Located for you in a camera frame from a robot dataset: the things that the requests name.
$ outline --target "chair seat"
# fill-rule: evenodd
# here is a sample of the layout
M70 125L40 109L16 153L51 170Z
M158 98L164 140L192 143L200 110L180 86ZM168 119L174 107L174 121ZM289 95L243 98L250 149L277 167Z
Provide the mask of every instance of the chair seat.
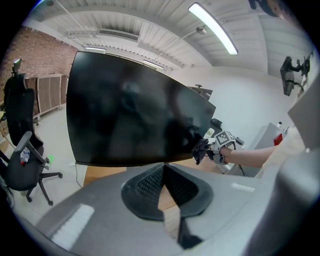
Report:
M35 149L41 156L44 154L43 146ZM43 167L41 167L40 161L32 153L30 154L29 161L24 166L21 165L20 159L11 157L3 179L9 188L16 191L26 191L37 186L39 174L42 171Z

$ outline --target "red object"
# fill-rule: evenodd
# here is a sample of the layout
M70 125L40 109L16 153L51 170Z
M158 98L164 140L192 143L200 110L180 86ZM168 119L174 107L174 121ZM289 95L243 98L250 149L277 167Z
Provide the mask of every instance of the red object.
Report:
M273 140L274 145L278 146L280 144L280 142L282 142L283 138L282 138L282 133L280 133L277 137L275 137L275 139Z

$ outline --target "chair base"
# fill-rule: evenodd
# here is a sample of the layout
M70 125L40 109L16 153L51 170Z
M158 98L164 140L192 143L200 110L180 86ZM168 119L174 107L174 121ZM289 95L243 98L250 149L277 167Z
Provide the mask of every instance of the chair base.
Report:
M47 202L48 202L48 204L49 204L50 206L53 206L53 205L54 205L54 202L49 199L49 196L48 196L48 194L47 194L47 192L46 192L46 190L45 190L44 184L42 183L42 180L45 179L45 178L50 178L50 177L54 177L54 176L58 176L60 179L62 179L63 174L62 174L61 172L40 173L40 174L39 174L39 180L38 180L38 183L39 183L39 186L40 186L40 188L41 188L41 190L42 190L42 193L44 194L44 197L45 197L45 199L47 200ZM26 199L27 199L27 201L28 201L29 203L32 202L32 198L30 197L30 194L31 194L31 192L32 192L33 189L34 189L34 187L31 188L31 189L29 189L29 190L27 191L26 195L25 195L25 197L26 197Z

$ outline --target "white tile floor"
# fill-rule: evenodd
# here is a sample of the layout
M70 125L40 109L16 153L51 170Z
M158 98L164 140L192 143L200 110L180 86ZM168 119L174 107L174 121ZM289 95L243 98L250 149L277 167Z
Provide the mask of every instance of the white tile floor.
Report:
M70 166L70 163L75 162L75 157L68 135L65 105L62 110L56 109L43 115L35 132L43 141L43 157L54 157L53 161L47 164L49 171L43 169L43 173L61 172L63 178L56 176L42 180L50 200L53 201L53 206L48 205L39 185L33 189L30 195L32 202L28 202L26 197L22 196L20 192L12 190L15 201L13 211L34 225L36 225L42 216L52 207L80 189L80 186L76 182L76 169L77 181L81 186L84 184L87 171L87 166L84 165L77 164L76 167ZM12 152L13 148L9 146L5 154L10 158Z

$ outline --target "black mesh object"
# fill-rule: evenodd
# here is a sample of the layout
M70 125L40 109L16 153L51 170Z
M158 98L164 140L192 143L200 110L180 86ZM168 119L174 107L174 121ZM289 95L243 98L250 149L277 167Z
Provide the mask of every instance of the black mesh object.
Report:
M158 203L164 185L179 206L181 218L201 214L213 198L212 188L205 181L163 163L128 180L122 187L121 197L139 218L163 221Z

